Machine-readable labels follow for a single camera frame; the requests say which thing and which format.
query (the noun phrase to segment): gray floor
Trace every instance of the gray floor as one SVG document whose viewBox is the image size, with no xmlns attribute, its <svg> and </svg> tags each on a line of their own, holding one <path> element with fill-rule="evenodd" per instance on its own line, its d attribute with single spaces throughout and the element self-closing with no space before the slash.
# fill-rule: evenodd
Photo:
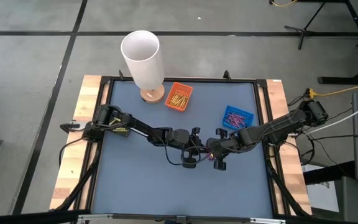
<svg viewBox="0 0 358 224">
<path fill-rule="evenodd" d="M 284 8 L 267 0 L 94 0 L 88 1 L 80 30 L 286 31 L 303 27 L 318 3 Z M 358 1 L 352 1 L 358 13 Z M 80 0 L 0 0 L 0 30 L 72 30 Z M 343 4 L 327 4 L 310 26 L 318 31 L 356 32 Z M 129 71 L 119 50 L 123 37 L 77 37 L 24 212 L 48 210 L 58 172 L 58 151 L 67 135 L 59 124 L 71 120 L 83 75 L 124 75 Z M 358 72 L 358 39 L 289 37 L 160 37 L 167 76 L 274 78 L 284 83 L 288 100 L 313 88 L 319 93 L 346 86 L 319 85 L 318 76 L 350 77 Z M 0 215 L 9 213 L 48 97 L 57 77 L 68 37 L 0 37 Z M 351 93 L 321 98 L 331 114 L 348 108 Z M 350 134 L 351 121 L 314 137 Z M 336 162 L 353 158 L 352 139 L 322 141 Z M 310 145 L 299 138 L 301 151 Z M 319 145 L 315 161 L 331 165 Z"/>
</svg>

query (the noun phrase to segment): tripod stand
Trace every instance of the tripod stand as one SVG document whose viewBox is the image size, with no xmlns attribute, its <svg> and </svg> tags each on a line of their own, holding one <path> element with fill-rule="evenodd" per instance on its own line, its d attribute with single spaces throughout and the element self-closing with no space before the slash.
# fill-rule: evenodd
<svg viewBox="0 0 358 224">
<path fill-rule="evenodd" d="M 299 39 L 299 44 L 298 44 L 298 50 L 300 50 L 302 48 L 302 44 L 303 44 L 303 39 L 305 38 L 305 36 L 312 36 L 314 34 L 313 31 L 308 31 L 307 28 L 310 26 L 311 22 L 315 19 L 315 17 L 317 16 L 318 12 L 321 10 L 321 8 L 323 8 L 323 6 L 326 4 L 326 2 L 323 2 L 321 4 L 321 6 L 318 8 L 318 10 L 316 11 L 316 13 L 313 15 L 313 17 L 309 20 L 309 22 L 307 23 L 307 25 L 305 26 L 305 28 L 303 29 L 299 29 L 299 28 L 295 28 L 295 27 L 290 27 L 290 26 L 284 26 L 284 28 L 286 29 L 291 29 L 291 30 L 295 30 L 296 32 L 301 32 L 301 37 Z"/>
</svg>

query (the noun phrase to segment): wooden board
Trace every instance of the wooden board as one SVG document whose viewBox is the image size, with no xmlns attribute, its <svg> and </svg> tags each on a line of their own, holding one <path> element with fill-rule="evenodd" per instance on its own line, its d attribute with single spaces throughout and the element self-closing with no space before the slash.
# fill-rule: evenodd
<svg viewBox="0 0 358 224">
<path fill-rule="evenodd" d="M 84 76 L 73 119 L 77 121 L 92 120 L 94 106 L 99 91 L 100 80 L 101 76 Z M 267 86 L 273 118 L 277 118 L 287 114 L 287 101 L 285 99 L 284 89 L 281 80 L 267 80 Z M 260 101 L 262 102 L 264 121 L 267 122 L 268 119 L 266 107 L 264 104 L 264 94 L 261 88 L 259 88 L 259 93 Z M 105 88 L 104 95 L 102 97 L 103 103 L 106 101 L 106 95 L 107 88 Z M 67 142 L 80 138 L 81 134 L 81 132 L 70 133 L 68 135 Z M 294 139 L 288 138 L 287 141 L 295 144 Z M 65 149 L 65 152 L 63 154 L 62 166 L 60 167 L 58 173 L 55 190 L 53 192 L 52 201 L 50 204 L 51 209 L 58 207 L 78 183 L 83 158 L 85 155 L 85 147 L 86 142 L 79 141 L 76 144 L 68 146 Z M 293 146 L 285 144 L 280 150 L 280 157 L 282 161 L 285 185 L 288 187 L 289 191 L 292 193 L 295 200 L 302 206 L 302 208 L 306 212 L 311 213 L 305 180 L 303 179 L 297 150 Z M 88 184 L 84 187 L 80 208 L 85 207 L 87 189 Z M 278 202 L 278 211 L 279 213 L 283 214 L 281 193 L 277 186 L 275 187 L 275 193 Z"/>
</svg>

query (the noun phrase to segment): blue table surface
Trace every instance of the blue table surface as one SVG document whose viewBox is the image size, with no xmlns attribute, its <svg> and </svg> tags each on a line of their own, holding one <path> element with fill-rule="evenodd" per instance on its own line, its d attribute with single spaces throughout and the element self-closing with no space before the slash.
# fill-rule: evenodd
<svg viewBox="0 0 358 224">
<path fill-rule="evenodd" d="M 227 105 L 254 114 L 259 125 L 250 83 L 184 83 L 193 93 L 184 112 L 151 105 L 140 97 L 134 82 L 114 82 L 111 104 L 152 127 L 200 127 L 200 138 L 218 138 Z M 165 97 L 172 82 L 165 82 Z M 180 151 L 168 148 L 180 162 Z M 163 147 L 131 132 L 128 138 L 106 133 L 98 169 L 92 213 L 272 218 L 270 192 L 262 146 L 226 157 L 227 170 L 213 169 L 205 160 L 195 169 L 173 166 Z"/>
</svg>

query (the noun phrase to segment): yellow cable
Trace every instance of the yellow cable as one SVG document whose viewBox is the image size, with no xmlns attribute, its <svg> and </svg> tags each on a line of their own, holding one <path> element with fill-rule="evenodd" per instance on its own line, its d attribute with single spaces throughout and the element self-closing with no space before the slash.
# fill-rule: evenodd
<svg viewBox="0 0 358 224">
<path fill-rule="evenodd" d="M 294 2 L 297 2 L 298 0 L 294 0 L 294 1 L 292 1 L 292 2 L 290 2 L 290 3 L 287 3 L 287 4 L 284 4 L 284 5 L 279 5 L 279 4 L 276 4 L 276 3 L 274 3 L 273 1 L 272 1 L 272 4 L 273 5 L 275 5 L 275 6 L 277 6 L 277 7 L 285 7 L 285 6 L 289 6 L 290 4 L 292 4 L 292 3 L 294 3 Z"/>
<path fill-rule="evenodd" d="M 344 90 L 339 90 L 339 91 L 335 91 L 335 92 L 332 92 L 332 93 L 325 93 L 325 94 L 319 94 L 319 93 L 316 93 L 315 91 L 313 91 L 312 89 L 310 89 L 309 97 L 314 98 L 315 96 L 331 96 L 331 95 L 338 94 L 338 93 L 343 93 L 343 92 L 346 92 L 346 91 L 349 91 L 349 90 L 355 90 L 357 88 L 358 88 L 358 86 L 355 86 L 355 87 L 352 87 L 352 88 L 347 88 L 347 89 L 344 89 Z"/>
</svg>

